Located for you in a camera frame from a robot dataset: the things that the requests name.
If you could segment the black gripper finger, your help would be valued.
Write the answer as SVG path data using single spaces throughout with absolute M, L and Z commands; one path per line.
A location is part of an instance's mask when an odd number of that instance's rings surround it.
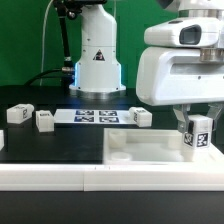
M 206 118 L 211 122 L 212 128 L 216 129 L 218 120 L 223 113 L 222 103 L 210 103 Z
M 178 131 L 180 133 L 187 132 L 189 126 L 188 112 L 190 111 L 190 105 L 189 104 L 174 105 L 173 111 L 178 120 Z

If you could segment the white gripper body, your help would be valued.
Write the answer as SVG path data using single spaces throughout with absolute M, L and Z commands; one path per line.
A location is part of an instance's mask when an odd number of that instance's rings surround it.
M 136 94 L 152 106 L 224 101 L 224 64 L 201 62 L 197 49 L 148 47 L 140 57 Z

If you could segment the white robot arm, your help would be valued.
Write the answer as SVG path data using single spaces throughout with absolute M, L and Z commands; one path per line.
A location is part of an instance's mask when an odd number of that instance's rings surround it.
M 224 111 L 224 0 L 155 0 L 176 17 L 145 27 L 132 19 L 119 27 L 107 0 L 53 0 L 60 18 L 70 93 L 104 98 L 121 93 L 119 36 L 138 40 L 136 95 L 150 106 L 171 105 L 178 129 L 190 128 L 190 106 L 207 103 L 213 125 Z

